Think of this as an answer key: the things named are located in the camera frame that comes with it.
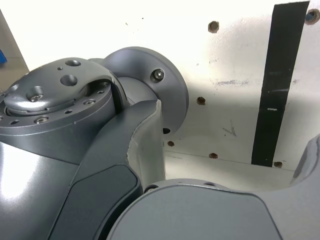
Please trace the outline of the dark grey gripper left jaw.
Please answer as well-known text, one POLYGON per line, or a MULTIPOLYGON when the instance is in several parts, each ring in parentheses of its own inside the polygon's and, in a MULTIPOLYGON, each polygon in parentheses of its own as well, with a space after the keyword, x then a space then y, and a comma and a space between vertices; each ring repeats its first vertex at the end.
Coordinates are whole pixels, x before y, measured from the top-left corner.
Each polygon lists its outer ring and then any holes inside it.
POLYGON ((165 179, 162 103, 138 102, 97 134, 71 182, 51 240, 104 240, 144 188, 165 179))

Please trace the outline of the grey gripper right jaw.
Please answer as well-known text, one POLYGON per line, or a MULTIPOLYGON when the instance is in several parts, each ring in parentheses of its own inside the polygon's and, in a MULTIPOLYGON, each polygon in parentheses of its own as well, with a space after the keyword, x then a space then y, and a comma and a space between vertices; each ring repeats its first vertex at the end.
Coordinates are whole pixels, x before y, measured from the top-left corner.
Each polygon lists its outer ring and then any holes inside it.
POLYGON ((320 139, 310 140, 291 185, 245 192, 205 184, 162 184, 117 219, 109 240, 317 240, 320 139))

